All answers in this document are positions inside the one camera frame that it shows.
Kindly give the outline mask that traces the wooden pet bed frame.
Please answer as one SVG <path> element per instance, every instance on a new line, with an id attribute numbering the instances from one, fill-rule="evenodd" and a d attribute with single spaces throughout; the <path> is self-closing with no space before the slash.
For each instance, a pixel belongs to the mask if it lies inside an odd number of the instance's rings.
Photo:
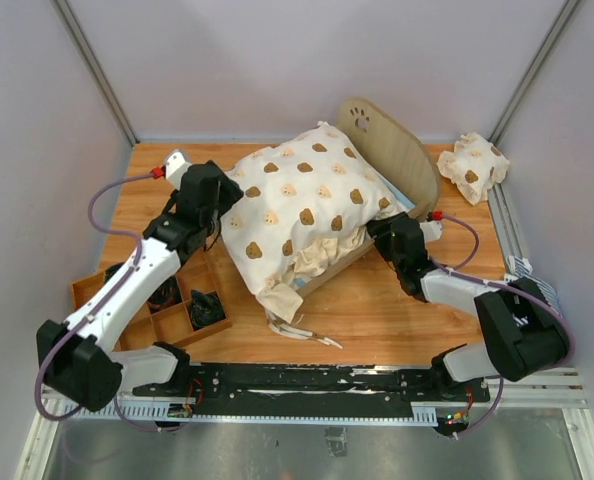
<path id="1" fill-rule="evenodd" d="M 414 134 L 366 99 L 345 100 L 336 127 L 371 167 L 412 201 L 403 228 L 392 239 L 391 252 L 378 253 L 394 267 L 402 290 L 424 301 L 422 278 L 436 268 L 422 245 L 420 223 L 436 209 L 441 193 L 436 161 Z"/>

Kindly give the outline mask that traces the large bear print cushion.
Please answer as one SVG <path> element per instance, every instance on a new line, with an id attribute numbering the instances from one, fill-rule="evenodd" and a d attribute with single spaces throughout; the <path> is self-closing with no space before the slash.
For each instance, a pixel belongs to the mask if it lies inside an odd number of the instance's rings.
<path id="1" fill-rule="evenodd" d="M 316 188 L 331 178 L 376 171 L 336 127 L 317 127 L 241 159 L 228 177 L 244 196 L 221 218 L 226 250 L 275 333 L 309 340 L 292 325 L 302 297 L 284 276 L 294 253 L 320 229 Z"/>

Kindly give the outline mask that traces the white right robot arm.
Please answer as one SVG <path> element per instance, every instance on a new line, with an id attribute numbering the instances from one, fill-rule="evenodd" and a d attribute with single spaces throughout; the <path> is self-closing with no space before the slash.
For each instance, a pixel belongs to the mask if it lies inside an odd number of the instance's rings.
<path id="1" fill-rule="evenodd" d="M 565 363 L 574 350 L 572 334 L 534 280 L 486 280 L 441 264 L 428 253 L 427 235 L 440 231 L 447 218 L 434 211 L 420 222 L 401 213 L 367 225 L 368 235 L 408 296 L 451 307 L 479 322 L 480 343 L 460 345 L 432 359 L 432 392 L 451 400 L 473 380 L 517 382 Z"/>

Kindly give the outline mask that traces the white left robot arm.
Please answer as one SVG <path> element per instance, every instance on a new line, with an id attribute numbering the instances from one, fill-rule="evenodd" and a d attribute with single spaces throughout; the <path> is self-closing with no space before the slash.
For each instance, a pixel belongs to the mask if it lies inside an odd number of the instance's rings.
<path id="1" fill-rule="evenodd" d="M 243 192 L 216 163 L 193 164 L 180 150 L 147 176 L 165 178 L 173 187 L 162 213 L 143 233 L 126 234 L 135 242 L 133 252 L 85 305 L 61 323 L 45 321 L 36 333 L 39 412 L 45 410 L 43 387 L 96 412 L 122 391 L 153 385 L 177 396 L 190 386 L 190 360 L 183 350 L 163 342 L 131 351 L 114 347 L 152 294 L 205 249 Z"/>

